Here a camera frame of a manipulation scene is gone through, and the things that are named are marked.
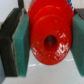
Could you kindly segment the gripper green padded left finger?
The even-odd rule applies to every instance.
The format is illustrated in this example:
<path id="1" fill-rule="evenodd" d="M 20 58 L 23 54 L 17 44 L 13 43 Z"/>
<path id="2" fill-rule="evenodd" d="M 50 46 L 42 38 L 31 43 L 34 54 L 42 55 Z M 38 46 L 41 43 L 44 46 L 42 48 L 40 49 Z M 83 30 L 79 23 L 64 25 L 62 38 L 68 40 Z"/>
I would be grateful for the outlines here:
<path id="1" fill-rule="evenodd" d="M 7 77 L 25 77 L 29 60 L 29 17 L 14 8 L 0 26 L 0 56 Z"/>

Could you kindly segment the gripper green padded right finger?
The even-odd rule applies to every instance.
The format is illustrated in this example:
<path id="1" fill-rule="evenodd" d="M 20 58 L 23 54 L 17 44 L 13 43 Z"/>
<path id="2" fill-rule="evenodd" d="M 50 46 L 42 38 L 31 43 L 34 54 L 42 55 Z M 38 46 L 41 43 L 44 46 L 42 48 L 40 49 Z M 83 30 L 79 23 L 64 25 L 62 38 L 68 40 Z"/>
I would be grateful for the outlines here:
<path id="1" fill-rule="evenodd" d="M 84 68 L 84 9 L 75 9 L 71 52 L 78 69 Z"/>

